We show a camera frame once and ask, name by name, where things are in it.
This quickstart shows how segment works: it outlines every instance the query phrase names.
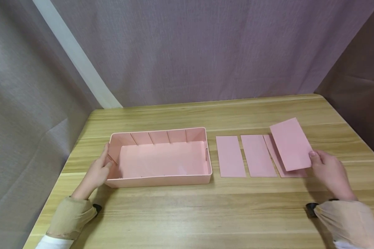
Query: sleeve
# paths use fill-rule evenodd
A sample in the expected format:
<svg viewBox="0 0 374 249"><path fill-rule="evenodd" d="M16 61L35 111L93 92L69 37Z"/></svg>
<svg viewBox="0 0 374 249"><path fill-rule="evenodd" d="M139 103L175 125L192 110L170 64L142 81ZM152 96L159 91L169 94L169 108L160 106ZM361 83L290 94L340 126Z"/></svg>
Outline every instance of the sleeve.
<svg viewBox="0 0 374 249"><path fill-rule="evenodd" d="M328 201L314 209L337 248L374 249L374 217L361 202Z"/></svg>
<svg viewBox="0 0 374 249"><path fill-rule="evenodd" d="M72 243L73 240L70 239L57 239L45 235L37 244L36 249L69 249Z"/></svg>
<svg viewBox="0 0 374 249"><path fill-rule="evenodd" d="M83 227L97 215L89 200L66 197L58 206L37 249L68 249Z"/></svg>

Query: beige sleeve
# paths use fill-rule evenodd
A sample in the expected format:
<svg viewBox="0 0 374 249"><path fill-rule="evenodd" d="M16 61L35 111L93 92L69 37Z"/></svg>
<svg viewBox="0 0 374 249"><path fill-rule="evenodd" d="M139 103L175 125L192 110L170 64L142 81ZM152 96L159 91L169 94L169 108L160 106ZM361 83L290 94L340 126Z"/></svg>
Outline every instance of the beige sleeve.
<svg viewBox="0 0 374 249"><path fill-rule="evenodd" d="M66 197L58 206L46 235L75 240L82 228L97 214L89 200Z"/></svg>
<svg viewBox="0 0 374 249"><path fill-rule="evenodd" d="M374 249L374 217L361 202L329 201L314 209L317 217L332 233L334 241Z"/></svg>

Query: wooden table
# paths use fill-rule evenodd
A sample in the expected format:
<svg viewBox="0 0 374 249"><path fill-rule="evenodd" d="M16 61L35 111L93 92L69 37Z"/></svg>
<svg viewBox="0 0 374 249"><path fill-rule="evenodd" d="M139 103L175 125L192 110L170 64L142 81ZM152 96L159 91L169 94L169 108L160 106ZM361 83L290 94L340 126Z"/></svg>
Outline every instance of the wooden table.
<svg viewBox="0 0 374 249"><path fill-rule="evenodd" d="M293 117L313 148L345 164L358 198L374 212L374 153L320 95L95 110L24 248L35 248L58 204L76 188L112 133L200 126L206 127L210 147L209 184L103 186L91 199L104 209L73 248L332 248L329 234L320 234L318 220L307 218L303 209L313 199L329 197L313 177L250 178L248 169L247 178L220 177L215 136L267 134L270 125Z"/></svg>

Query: pink plastic box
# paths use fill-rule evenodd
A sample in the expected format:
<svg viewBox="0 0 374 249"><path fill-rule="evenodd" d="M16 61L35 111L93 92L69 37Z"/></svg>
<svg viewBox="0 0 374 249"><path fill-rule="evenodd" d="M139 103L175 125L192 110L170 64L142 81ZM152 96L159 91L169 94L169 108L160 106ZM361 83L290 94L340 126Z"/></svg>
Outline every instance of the pink plastic box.
<svg viewBox="0 0 374 249"><path fill-rule="evenodd" d="M112 188L207 184L212 166L205 128L111 135L105 182Z"/></svg>

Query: wrist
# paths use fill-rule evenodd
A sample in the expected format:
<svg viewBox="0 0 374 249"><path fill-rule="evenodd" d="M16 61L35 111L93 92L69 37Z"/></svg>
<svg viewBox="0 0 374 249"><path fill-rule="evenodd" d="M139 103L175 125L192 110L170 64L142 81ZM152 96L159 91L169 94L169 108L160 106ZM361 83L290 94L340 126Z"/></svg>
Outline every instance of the wrist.
<svg viewBox="0 0 374 249"><path fill-rule="evenodd" d="M334 193L334 197L339 200L344 201L357 201L356 195L353 193L352 189L344 192Z"/></svg>

